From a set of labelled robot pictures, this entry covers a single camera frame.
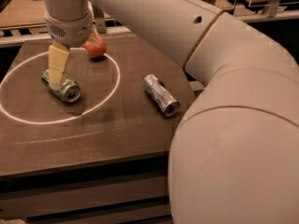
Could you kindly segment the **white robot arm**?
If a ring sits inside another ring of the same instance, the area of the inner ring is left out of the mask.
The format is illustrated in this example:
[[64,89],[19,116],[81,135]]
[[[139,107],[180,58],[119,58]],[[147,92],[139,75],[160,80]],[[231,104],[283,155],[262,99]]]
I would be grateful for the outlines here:
[[299,224],[298,66],[279,43],[200,0],[45,0],[66,26],[96,6],[203,86],[174,135],[174,224]]

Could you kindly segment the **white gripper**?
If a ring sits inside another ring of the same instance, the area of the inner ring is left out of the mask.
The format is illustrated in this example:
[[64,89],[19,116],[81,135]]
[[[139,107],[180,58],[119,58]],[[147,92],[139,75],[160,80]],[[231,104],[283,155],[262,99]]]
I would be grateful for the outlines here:
[[97,45],[97,33],[92,30],[92,13],[88,8],[58,8],[45,11],[49,35],[56,41],[49,47],[49,85],[59,90],[66,78],[70,48]]

